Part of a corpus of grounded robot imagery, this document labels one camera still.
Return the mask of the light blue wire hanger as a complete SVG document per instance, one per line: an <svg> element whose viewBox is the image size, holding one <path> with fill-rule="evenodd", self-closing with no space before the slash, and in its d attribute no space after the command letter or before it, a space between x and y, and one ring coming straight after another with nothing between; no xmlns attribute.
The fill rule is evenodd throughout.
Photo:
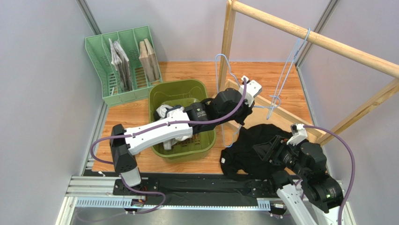
<svg viewBox="0 0 399 225"><path fill-rule="evenodd" d="M305 35L305 38L301 41L300 38L297 39L293 49L291 50L286 62L284 63L283 70L280 74L279 80L277 82L277 85L275 87L274 93L270 95L272 98L271 104L267 107L268 112L266 115L266 119L270 119L272 116L274 110L278 108L281 105L281 93L283 88L285 87L285 84L287 82L287 79L289 77L289 74L294 67L294 64L296 62L296 59L298 57L298 54L300 53L301 49L303 46L306 44L309 35L310 35L311 29L307 29L307 33Z"/></svg>
<svg viewBox="0 0 399 225"><path fill-rule="evenodd" d="M226 56L225 54L222 54L222 53L217 54L217 55L215 56L215 74L216 74L216 78L219 77L219 76L218 76L218 72L216 71L216 70L217 70L217 58L218 58L218 56L224 57L225 61L227 62L227 66L228 66L228 68L229 68L229 74L230 74L231 76L234 77L236 83L237 83L238 86L240 87L240 83L239 83L237 77L236 77L236 76L232 73L232 71L231 71L231 66L230 66L229 60L227 59L227 56ZM216 85L216 87L217 87L217 96L219 96L219 90L220 90L221 88L219 87L218 84ZM233 94L232 90L234 90L235 92L237 92L237 93L240 94L241 96L240 96L239 98L236 98L236 97L238 97L238 95L237 95L237 94ZM223 93L224 93L224 92L227 92L227 94L224 94L223 96L229 97L229 98L227 98L227 100L232 100L232 99L233 99L233 100L237 100L237 99L238 99L238 101L236 101L236 103L238 103L239 100L240 100L241 97L242 97L242 94L241 94L239 91L237 91L237 90L235 90L235 89L232 89L232 88L227 88L225 91L223 91ZM254 107L255 107L255 108L267 108L267 106L254 106ZM237 131L233 134L233 138L234 138L234 135L238 135L238 133L239 133L241 127L242 127L242 126L239 124L239 127L238 127ZM231 146L233 145L234 141L232 141L232 143L231 143L230 145L226 145L226 143L225 143L224 126L221 125L221 128L222 128L222 143L223 143L224 147L231 147Z"/></svg>

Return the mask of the black garment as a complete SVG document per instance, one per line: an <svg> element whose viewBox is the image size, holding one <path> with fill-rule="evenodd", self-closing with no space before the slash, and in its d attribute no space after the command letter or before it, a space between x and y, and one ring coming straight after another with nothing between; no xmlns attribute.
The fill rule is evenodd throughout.
<svg viewBox="0 0 399 225"><path fill-rule="evenodd" d="M285 166L272 165L261 160L254 145L271 141L275 136L290 138L292 134L273 124L258 124L249 129L241 128L238 139L231 147L221 151L220 167L225 176L236 181L267 180Z"/></svg>

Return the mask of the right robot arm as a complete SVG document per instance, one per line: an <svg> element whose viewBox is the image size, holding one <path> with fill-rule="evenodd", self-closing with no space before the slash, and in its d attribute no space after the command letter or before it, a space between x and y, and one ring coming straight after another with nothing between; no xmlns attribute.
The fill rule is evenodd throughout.
<svg viewBox="0 0 399 225"><path fill-rule="evenodd" d="M314 220L297 193L290 175L283 170L272 173L274 191L282 199L298 225L342 225L341 204L344 195L339 183L326 172L326 156L320 145L294 135L290 139L275 136L253 149L261 160L293 171L302 181L304 195L317 215Z"/></svg>

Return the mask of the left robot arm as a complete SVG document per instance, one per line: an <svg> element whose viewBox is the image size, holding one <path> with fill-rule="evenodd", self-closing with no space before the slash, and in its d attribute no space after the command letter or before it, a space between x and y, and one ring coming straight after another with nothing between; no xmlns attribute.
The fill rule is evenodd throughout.
<svg viewBox="0 0 399 225"><path fill-rule="evenodd" d="M164 141L211 131L232 120L243 125L252 113L256 95L257 92L249 87L241 86L239 90L227 88L215 98L193 103L183 110L175 109L172 115L141 127L115 125L110 139L115 172L121 175L128 187L141 184L135 155Z"/></svg>

